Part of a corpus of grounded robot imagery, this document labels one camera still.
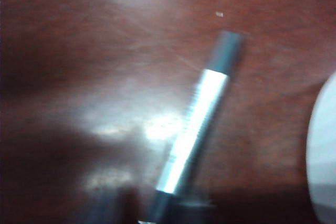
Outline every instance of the wooden table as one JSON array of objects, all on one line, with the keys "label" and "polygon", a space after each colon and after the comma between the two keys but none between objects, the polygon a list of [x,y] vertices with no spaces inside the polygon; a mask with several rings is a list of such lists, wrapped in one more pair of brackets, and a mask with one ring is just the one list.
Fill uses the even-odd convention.
[{"label": "wooden table", "polygon": [[134,223],[221,30],[245,46],[197,184],[218,223],[317,223],[306,136],[335,0],[2,0],[4,223],[61,223],[104,188]]}]

